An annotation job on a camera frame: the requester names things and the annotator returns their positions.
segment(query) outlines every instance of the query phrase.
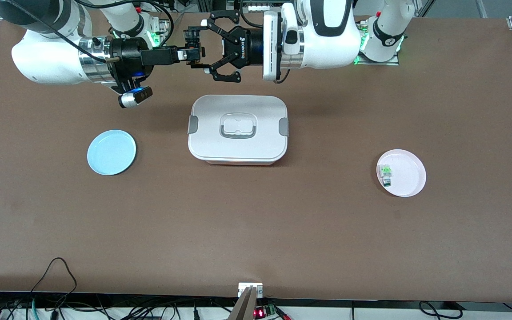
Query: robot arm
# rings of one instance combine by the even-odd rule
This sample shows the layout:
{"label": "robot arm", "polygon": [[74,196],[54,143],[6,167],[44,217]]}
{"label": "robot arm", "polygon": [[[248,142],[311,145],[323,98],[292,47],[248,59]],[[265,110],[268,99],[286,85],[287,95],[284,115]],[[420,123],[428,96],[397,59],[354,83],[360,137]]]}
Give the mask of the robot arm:
{"label": "robot arm", "polygon": [[[382,13],[368,20],[359,30],[354,22],[356,0],[296,0],[282,5],[281,12],[264,12],[262,29],[244,28],[239,12],[211,12],[197,30],[212,30],[223,38],[223,59],[217,63],[191,62],[204,68],[216,81],[240,82],[240,69],[262,65],[263,79],[277,81],[282,69],[330,69],[350,65],[361,52],[369,59],[388,61],[404,39],[414,16],[412,0],[386,0]],[[215,25],[218,18],[229,18],[237,25],[224,31]],[[219,67],[231,63],[237,70],[220,75]]]}
{"label": "robot arm", "polygon": [[379,16],[366,21],[361,52],[372,61],[390,60],[404,40],[404,31],[414,17],[412,0],[385,0]]}
{"label": "robot arm", "polygon": [[[160,32],[159,18],[146,12],[138,14],[130,3],[101,8],[106,16],[114,35],[92,35],[92,21],[83,4],[101,6],[114,4],[112,0],[0,0],[0,16],[13,24],[27,29],[23,39],[12,49],[12,58],[17,68],[27,79],[41,84],[70,85],[81,82],[102,83],[116,93],[125,95],[136,89],[140,80],[145,79],[153,68],[152,65],[141,65],[140,69],[127,72],[125,62],[131,61],[128,55],[126,39],[134,49],[153,49],[162,44],[168,35]],[[79,51],[55,33],[75,43],[94,59]],[[171,64],[179,59],[165,60]],[[125,97],[126,105],[134,97]]]}

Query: plastic food container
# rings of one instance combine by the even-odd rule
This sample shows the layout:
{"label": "plastic food container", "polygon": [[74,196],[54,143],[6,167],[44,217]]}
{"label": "plastic food container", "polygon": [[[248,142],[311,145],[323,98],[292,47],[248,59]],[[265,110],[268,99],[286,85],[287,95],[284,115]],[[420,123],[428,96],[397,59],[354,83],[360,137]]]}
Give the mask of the plastic food container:
{"label": "plastic food container", "polygon": [[287,116],[276,97],[200,97],[189,117],[189,151],[210,164],[267,166],[286,154]]}

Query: brown table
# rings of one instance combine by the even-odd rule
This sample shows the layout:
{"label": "brown table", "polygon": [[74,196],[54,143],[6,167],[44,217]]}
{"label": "brown table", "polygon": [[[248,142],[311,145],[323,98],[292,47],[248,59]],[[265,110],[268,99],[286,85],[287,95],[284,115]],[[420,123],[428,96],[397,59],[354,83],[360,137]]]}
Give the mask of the brown table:
{"label": "brown table", "polygon": [[[201,17],[187,14],[172,42]],[[80,292],[234,296],[237,282],[258,281],[282,298],[512,302],[504,20],[415,19],[400,67],[294,70],[283,85],[256,67],[241,84],[185,63],[156,67],[155,97],[128,110],[97,84],[25,79],[10,56],[23,33],[0,24],[0,290],[29,290],[62,256]],[[220,51],[217,35],[202,39]],[[188,115],[208,94],[281,98],[284,158],[266,168],[194,158]],[[109,129],[138,144],[119,176],[86,161]],[[428,181],[413,198],[376,181],[392,148],[424,162]],[[40,289],[70,287],[56,265]]]}

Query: wire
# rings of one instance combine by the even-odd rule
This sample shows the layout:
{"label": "wire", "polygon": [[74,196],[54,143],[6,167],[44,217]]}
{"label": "wire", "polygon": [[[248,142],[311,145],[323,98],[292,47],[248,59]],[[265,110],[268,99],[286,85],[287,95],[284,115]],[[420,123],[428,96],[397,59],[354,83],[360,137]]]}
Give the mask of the wire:
{"label": "wire", "polygon": [[278,80],[274,80],[274,83],[275,84],[282,84],[282,83],[284,83],[284,81],[286,81],[286,79],[288,79],[288,75],[290,75],[290,70],[291,69],[288,69],[288,72],[286,72],[286,75],[283,77],[283,79],[281,79],[279,81]]}
{"label": "wire", "polygon": [[[426,304],[427,306],[430,307],[430,309],[432,309],[433,313],[430,313],[430,312],[427,312],[426,310],[424,310],[424,308],[422,308],[422,306]],[[432,304],[430,304],[428,301],[421,301],[420,304],[418,304],[418,308],[420,308],[420,311],[423,312],[424,314],[428,315],[428,316],[435,316],[435,318],[437,318],[437,320],[441,320],[441,318],[445,318],[445,319],[459,319],[461,318],[463,315],[464,315],[464,312],[463,310],[459,310],[460,314],[458,316],[444,316],[443,314],[439,314],[436,310],[436,308],[434,308],[434,306],[432,306]]]}
{"label": "wire", "polygon": [[[31,295],[33,294],[33,291],[35,291],[35,288],[37,288],[37,286],[41,283],[41,281],[43,281],[43,279],[47,276],[47,273],[48,273],[48,271],[51,269],[52,263],[53,263],[53,262],[55,262],[55,260],[60,260],[60,261],[62,261],[62,262],[63,262],[64,267],[65,267],[65,268],[67,268],[67,272],[68,272],[69,276],[71,276],[72,281],[73,281],[73,282],[74,282],[74,284],[75,284],[75,285],[73,286],[73,288],[72,288],[69,292],[67,292],[65,295],[63,295],[63,296],[61,296],[61,297],[59,298],[59,300],[58,300],[58,301],[56,302],[56,304],[55,304],[55,309],[56,309],[56,308],[60,308],[60,307],[65,303],[65,301],[67,300],[67,296],[68,296],[69,294],[73,293],[73,292],[74,292],[74,290],[76,290],[76,287],[78,286],[78,282],[76,281],[75,276],[72,274],[72,272],[71,272],[71,268],[69,268],[69,267],[68,267],[68,264],[67,264],[67,262],[65,261],[65,259],[63,259],[63,258],[61,258],[61,257],[56,257],[55,259],[51,260],[51,262],[50,262],[50,263],[48,264],[48,266],[47,266],[47,270],[45,270],[45,272],[43,273],[43,276],[41,277],[41,279],[39,279],[39,281],[37,281],[37,283],[36,283],[36,284],[31,288],[31,291],[29,291],[29,293],[30,293]],[[32,304],[33,304],[33,309],[35,309],[35,306],[34,306],[34,305],[35,305],[35,300],[34,300],[34,299],[33,299],[33,303],[32,303]]]}
{"label": "wire", "polygon": [[100,297],[98,296],[98,294],[96,294],[96,299],[98,300],[98,303],[100,304],[100,308],[102,308],[102,310],[104,311],[104,314],[108,317],[108,320],[112,320],[112,317],[108,314],[108,312],[106,311],[106,308],[104,308],[104,306],[102,305],[102,301],[100,301]]}
{"label": "wire", "polygon": [[[74,0],[74,1],[77,4],[81,4],[81,5],[83,5],[83,6],[87,7],[87,8],[93,8],[93,9],[112,8],[112,7],[115,7],[115,6],[121,6],[122,4],[133,4],[133,2],[134,2],[133,0],[122,0],[122,1],[114,2],[112,4],[97,5],[97,4],[89,4],[88,2],[85,2],[83,0]],[[175,22],[173,22],[173,17],[171,16],[171,14],[169,14],[167,9],[165,9],[163,6],[161,6],[158,2],[155,2],[153,0],[140,0],[140,2],[146,2],[147,4],[151,4],[155,8],[163,11],[163,13],[165,13],[167,18],[169,19],[169,35],[167,37],[165,37],[165,39],[163,39],[163,41],[159,45],[159,47],[160,47],[163,44],[165,44],[165,42],[167,42],[167,40],[171,37],[171,35],[173,35],[173,29],[175,28]]]}
{"label": "wire", "polygon": [[512,307],[511,307],[510,305],[508,305],[508,304],[506,304],[506,303],[504,303],[504,302],[503,302],[503,304],[504,304],[504,306],[506,306],[507,308],[509,308],[509,309],[511,309],[511,310],[512,310]]}
{"label": "wire", "polygon": [[255,24],[253,22],[248,21],[248,19],[246,19],[246,17],[244,16],[244,10],[242,10],[243,5],[244,5],[244,0],[240,0],[240,16],[242,17],[242,20],[244,20],[244,22],[246,22],[246,24],[248,24],[251,27],[260,28],[260,29],[264,28],[264,26],[262,26],[261,24]]}
{"label": "wire", "polygon": [[8,2],[9,4],[11,4],[12,6],[14,6],[15,8],[21,10],[27,16],[30,16],[33,20],[39,22],[40,24],[44,24],[47,28],[51,29],[52,32],[54,34],[56,34],[59,38],[61,38],[64,41],[66,41],[69,45],[77,48],[81,53],[84,53],[85,55],[87,55],[87,56],[91,57],[92,59],[94,59],[96,61],[99,61],[101,63],[107,63],[107,61],[105,59],[101,59],[101,58],[99,58],[97,56],[94,56],[92,53],[89,53],[88,51],[86,51],[85,49],[80,47],[79,45],[77,45],[74,42],[70,41],[70,39],[68,39],[67,37],[63,36],[63,34],[61,34],[57,29],[53,28],[50,24],[48,24],[45,21],[43,21],[43,20],[37,18],[36,16],[34,16],[31,12],[27,11],[27,9],[25,9],[22,6],[20,6],[19,4],[17,4],[14,0],[5,0],[5,1]]}
{"label": "wire", "polygon": [[225,306],[222,306],[221,304],[218,304],[216,303],[215,301],[212,301],[211,300],[211,304],[215,304],[217,307],[220,307],[220,308],[223,308],[224,310],[228,311],[228,312],[232,312],[232,310],[230,310],[229,308],[225,307]]}
{"label": "wire", "polygon": [[60,317],[63,318],[63,320],[67,320],[65,317],[64,317],[64,314],[63,314],[63,310],[61,308],[59,308],[59,314],[60,314]]}
{"label": "wire", "polygon": [[37,314],[37,309],[35,308],[35,299],[33,299],[33,301],[31,301],[31,308],[33,311],[33,316],[35,317],[35,320],[39,320],[39,315]]}
{"label": "wire", "polygon": [[181,314],[179,313],[179,308],[177,308],[177,304],[175,304],[175,312],[177,312],[177,317],[181,320]]}

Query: black cable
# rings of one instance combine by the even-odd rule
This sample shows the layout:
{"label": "black cable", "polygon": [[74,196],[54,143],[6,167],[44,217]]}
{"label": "black cable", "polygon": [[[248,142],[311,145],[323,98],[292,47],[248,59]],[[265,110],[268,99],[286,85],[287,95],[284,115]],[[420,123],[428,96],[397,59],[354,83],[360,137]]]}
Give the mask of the black cable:
{"label": "black cable", "polygon": [[221,304],[218,304],[216,301],[211,300],[211,304],[215,304],[217,307],[223,308],[224,310],[226,310],[228,312],[232,312],[232,310],[230,310],[229,308],[227,308],[225,306],[222,306]]}
{"label": "black cable", "polygon": [[244,5],[244,0],[240,0],[240,16],[242,17],[242,20],[244,20],[244,22],[246,22],[246,24],[248,24],[251,27],[263,29],[264,26],[262,26],[261,24],[255,24],[253,22],[248,21],[248,19],[246,19],[246,17],[244,16],[244,10],[242,7],[243,5]]}
{"label": "black cable", "polygon": [[55,302],[55,307],[53,308],[53,310],[56,310],[57,308],[61,308],[61,306],[63,306],[63,304],[66,302],[67,296],[69,294],[73,293],[74,290],[76,290],[76,287],[78,286],[78,282],[76,281],[75,276],[71,272],[71,268],[68,267],[68,264],[65,259],[63,259],[61,257],[56,257],[56,258],[52,259],[51,262],[48,263],[47,270],[45,270],[45,272],[43,273],[43,276],[39,279],[39,281],[37,281],[37,283],[29,291],[29,293],[32,296],[33,291],[35,291],[35,288],[37,288],[37,286],[41,283],[41,281],[43,281],[44,278],[47,276],[48,271],[51,269],[52,263],[55,262],[56,260],[62,261],[62,263],[64,264],[64,267],[67,269],[68,275],[71,276],[71,279],[74,282],[74,286],[72,287],[72,289],[69,292],[65,293],[63,296],[61,296],[59,298],[59,300],[57,302]]}
{"label": "black cable", "polygon": [[74,42],[70,41],[67,37],[63,36],[63,34],[61,34],[57,29],[53,28],[50,24],[46,23],[45,21],[43,21],[43,20],[37,18],[36,16],[34,16],[33,14],[31,14],[31,12],[27,11],[25,8],[23,8],[22,6],[17,4],[14,0],[5,0],[5,1],[8,2],[9,4],[11,4],[12,6],[14,6],[15,8],[21,10],[27,16],[30,16],[33,20],[39,22],[40,24],[44,24],[47,28],[51,29],[52,32],[54,34],[56,34],[59,38],[61,38],[64,41],[66,41],[69,45],[77,48],[81,53],[84,53],[85,55],[91,57],[92,59],[94,59],[96,61],[99,61],[101,63],[106,63],[106,60],[101,59],[101,58],[99,58],[97,56],[94,56],[92,53],[89,53],[88,51],[86,51],[85,49],[80,47],[79,45],[77,45]]}
{"label": "black cable", "polygon": [[100,308],[102,308],[102,310],[104,311],[104,314],[107,316],[108,320],[112,320],[112,317],[108,314],[108,312],[106,311],[106,308],[104,308],[104,306],[102,305],[102,301],[100,301],[100,297],[98,296],[98,294],[96,294],[96,299],[98,300],[98,303],[100,304]]}
{"label": "black cable", "polygon": [[290,70],[291,69],[288,69],[288,71],[286,72],[286,75],[283,77],[283,79],[281,79],[279,81],[278,80],[274,80],[274,83],[275,84],[282,84],[282,83],[284,83],[284,81],[286,81],[286,79],[288,79],[288,75],[290,75]]}
{"label": "black cable", "polygon": [[60,314],[60,317],[63,318],[63,320],[67,320],[65,317],[64,317],[64,314],[63,314],[63,310],[61,308],[59,308],[59,314]]}
{"label": "black cable", "polygon": [[76,287],[78,286],[78,282],[76,281],[75,276],[72,274],[71,268],[68,267],[68,264],[65,261],[65,259],[63,259],[61,257],[56,257],[55,259],[51,260],[51,262],[48,263],[47,270],[45,270],[41,279],[39,279],[39,281],[37,281],[37,283],[31,288],[31,291],[29,291],[29,293],[31,295],[33,294],[33,291],[35,291],[35,288],[37,288],[37,286],[41,283],[41,281],[43,281],[43,279],[47,276],[48,271],[51,269],[52,263],[55,262],[56,260],[60,260],[63,262],[64,267],[67,268],[68,275],[71,276],[71,279],[75,284],[75,286],[73,286],[73,288],[67,294],[65,294],[63,296],[67,296],[67,295],[73,293],[74,290],[76,290]]}
{"label": "black cable", "polygon": [[506,304],[506,303],[504,303],[504,302],[503,302],[503,304],[504,304],[507,308],[509,308],[509,309],[511,309],[511,310],[512,310],[512,307],[511,307],[510,305],[508,305],[508,304]]}
{"label": "black cable", "polygon": [[[426,310],[424,310],[424,308],[422,308],[422,306],[426,304],[427,306],[430,307],[430,309],[432,309],[433,313],[430,313],[430,312],[427,312]],[[461,318],[463,315],[464,315],[464,312],[463,310],[459,310],[460,314],[457,315],[457,316],[444,316],[443,314],[439,314],[436,310],[436,308],[434,308],[434,306],[432,306],[431,303],[429,303],[428,301],[421,301],[420,304],[418,304],[418,308],[420,308],[420,311],[423,312],[424,314],[428,315],[428,316],[435,316],[435,318],[437,320],[441,320],[441,318],[445,318],[445,319],[459,319]]]}
{"label": "black cable", "polygon": [[[74,0],[77,4],[80,4],[80,5],[83,5],[87,8],[93,8],[93,9],[106,9],[106,8],[112,8],[112,7],[115,7],[115,6],[121,6],[122,4],[133,4],[133,0],[122,0],[122,1],[118,1],[118,2],[114,2],[112,4],[102,4],[102,5],[97,5],[97,4],[89,4],[88,2],[85,2],[83,0]],[[163,44],[165,44],[165,42],[167,42],[167,40],[171,37],[171,35],[173,34],[173,29],[175,28],[175,22],[173,22],[173,17],[171,16],[171,14],[169,14],[169,12],[167,11],[167,9],[165,9],[163,6],[161,6],[159,3],[153,1],[153,0],[140,0],[140,2],[146,2],[147,4],[151,4],[152,6],[154,6],[155,8],[163,11],[163,13],[165,13],[165,15],[167,16],[167,18],[169,19],[169,35],[167,37],[165,37],[165,39],[163,39],[163,41],[161,42],[161,44],[159,45],[162,46]]]}
{"label": "black cable", "polygon": [[175,311],[177,312],[177,317],[181,320],[181,314],[179,313],[179,308],[177,308],[177,304],[175,304]]}
{"label": "black cable", "polygon": [[11,320],[15,320],[15,316],[13,316],[13,312],[15,312],[15,310],[17,310],[17,308],[19,307],[19,305],[23,302],[23,299],[19,300],[19,302],[16,302],[15,306],[13,307],[13,310],[10,310],[8,305],[5,304],[5,306],[7,307],[7,309],[9,310],[9,315],[8,317],[6,318],[6,320],[9,320],[9,318],[11,318]]}

